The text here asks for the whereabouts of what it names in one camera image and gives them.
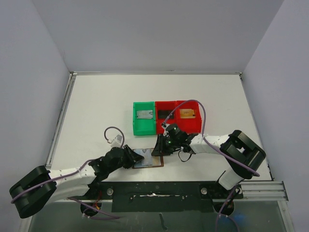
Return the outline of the white diamond VIP card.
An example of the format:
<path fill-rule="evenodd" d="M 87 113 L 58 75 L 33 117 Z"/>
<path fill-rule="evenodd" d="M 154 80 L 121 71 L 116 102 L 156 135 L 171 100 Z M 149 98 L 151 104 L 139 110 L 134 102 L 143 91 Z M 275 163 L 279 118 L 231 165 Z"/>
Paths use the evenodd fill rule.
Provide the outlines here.
<path fill-rule="evenodd" d="M 134 149 L 133 151 L 143 157 L 142 161 L 136 163 L 133 166 L 134 168 L 145 168 L 145 167 L 151 167 L 154 165 L 154 160 L 151 155 L 151 152 L 152 152 L 151 148 Z"/>

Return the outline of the brown leather card holder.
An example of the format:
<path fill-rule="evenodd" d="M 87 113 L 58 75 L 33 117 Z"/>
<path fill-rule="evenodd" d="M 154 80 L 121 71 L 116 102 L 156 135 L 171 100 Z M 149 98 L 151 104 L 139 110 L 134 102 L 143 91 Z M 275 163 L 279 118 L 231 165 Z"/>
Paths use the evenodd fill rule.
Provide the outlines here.
<path fill-rule="evenodd" d="M 141 162 L 136 163 L 132 167 L 133 169 L 157 168 L 164 166 L 163 157 L 152 156 L 153 148 L 134 149 L 133 151 L 144 157 L 144 159 Z"/>

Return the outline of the green plastic bin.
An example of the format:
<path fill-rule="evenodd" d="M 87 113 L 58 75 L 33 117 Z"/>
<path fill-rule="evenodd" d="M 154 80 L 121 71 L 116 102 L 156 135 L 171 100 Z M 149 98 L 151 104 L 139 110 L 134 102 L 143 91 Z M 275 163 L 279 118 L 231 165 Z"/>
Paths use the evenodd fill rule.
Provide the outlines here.
<path fill-rule="evenodd" d="M 138 110 L 153 110 L 153 119 L 137 119 Z M 134 102 L 133 103 L 133 134 L 135 136 L 156 135 L 155 102 Z"/>

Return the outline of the silver credit card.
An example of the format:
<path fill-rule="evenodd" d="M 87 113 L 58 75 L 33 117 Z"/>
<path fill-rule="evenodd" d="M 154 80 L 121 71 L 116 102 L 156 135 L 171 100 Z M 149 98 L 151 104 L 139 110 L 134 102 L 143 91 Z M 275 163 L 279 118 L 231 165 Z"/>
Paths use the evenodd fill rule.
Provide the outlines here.
<path fill-rule="evenodd" d="M 153 119 L 153 110 L 138 110 L 136 112 L 137 119 Z"/>

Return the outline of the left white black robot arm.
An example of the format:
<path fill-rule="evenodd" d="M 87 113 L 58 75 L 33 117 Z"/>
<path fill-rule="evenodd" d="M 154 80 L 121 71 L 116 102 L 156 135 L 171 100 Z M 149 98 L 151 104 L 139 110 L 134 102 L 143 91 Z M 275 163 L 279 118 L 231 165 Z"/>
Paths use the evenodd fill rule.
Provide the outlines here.
<path fill-rule="evenodd" d="M 28 218 L 58 200 L 75 196 L 92 199 L 98 194 L 99 183 L 112 172 L 129 169 L 143 159 L 125 145 L 113 147 L 105 156 L 89 159 L 77 168 L 48 170 L 38 166 L 10 188 L 11 203 L 20 218 Z"/>

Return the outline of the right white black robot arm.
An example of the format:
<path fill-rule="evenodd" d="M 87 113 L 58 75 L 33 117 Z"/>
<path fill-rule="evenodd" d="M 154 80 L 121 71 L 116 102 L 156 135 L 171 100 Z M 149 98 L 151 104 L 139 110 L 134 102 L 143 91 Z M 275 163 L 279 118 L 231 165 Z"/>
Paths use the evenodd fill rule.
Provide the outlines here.
<path fill-rule="evenodd" d="M 222 198 L 231 194 L 232 188 L 241 181 L 259 176 L 257 169 L 266 158 L 264 150 L 240 130 L 222 136 L 170 130 L 157 136 L 151 155 L 169 156 L 176 151 L 190 155 L 217 153 L 225 157 L 230 167 L 223 172 L 215 185 L 216 194 Z"/>

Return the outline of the black credit card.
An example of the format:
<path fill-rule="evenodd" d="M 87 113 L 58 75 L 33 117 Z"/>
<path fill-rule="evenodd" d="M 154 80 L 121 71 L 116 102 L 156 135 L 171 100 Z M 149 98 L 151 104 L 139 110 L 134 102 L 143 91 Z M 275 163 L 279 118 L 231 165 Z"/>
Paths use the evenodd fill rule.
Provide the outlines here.
<path fill-rule="evenodd" d="M 172 112 L 171 110 L 158 110 L 157 117 L 158 119 L 165 120 L 171 112 Z"/>

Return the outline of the gold credit card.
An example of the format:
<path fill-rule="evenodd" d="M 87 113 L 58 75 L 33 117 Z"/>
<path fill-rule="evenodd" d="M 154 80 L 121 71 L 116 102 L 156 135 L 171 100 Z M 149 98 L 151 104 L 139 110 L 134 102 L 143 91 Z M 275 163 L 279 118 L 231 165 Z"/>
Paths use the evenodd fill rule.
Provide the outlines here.
<path fill-rule="evenodd" d="M 180 118 L 181 119 L 196 118 L 194 109 L 180 109 Z"/>

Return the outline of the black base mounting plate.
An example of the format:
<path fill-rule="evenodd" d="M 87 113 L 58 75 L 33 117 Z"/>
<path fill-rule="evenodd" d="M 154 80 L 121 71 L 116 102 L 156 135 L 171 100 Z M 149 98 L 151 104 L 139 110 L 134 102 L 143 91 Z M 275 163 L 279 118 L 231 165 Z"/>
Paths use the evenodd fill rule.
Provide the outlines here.
<path fill-rule="evenodd" d="M 243 199 L 240 185 L 226 190 L 214 181 L 202 182 L 102 182 L 84 196 L 83 202 L 111 203 L 111 212 L 213 212 L 227 200 Z"/>

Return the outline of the aluminium frame rail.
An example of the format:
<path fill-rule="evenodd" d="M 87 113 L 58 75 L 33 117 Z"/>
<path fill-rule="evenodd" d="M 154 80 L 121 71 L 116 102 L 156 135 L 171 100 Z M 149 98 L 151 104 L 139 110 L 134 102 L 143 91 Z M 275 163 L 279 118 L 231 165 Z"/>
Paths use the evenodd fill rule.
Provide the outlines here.
<path fill-rule="evenodd" d="M 287 200 L 287 193 L 285 186 L 282 182 L 276 181 L 244 181 L 240 184 L 243 199 L 235 201 L 277 201 L 277 200 Z M 63 200 L 77 200 L 77 196 L 69 197 Z"/>

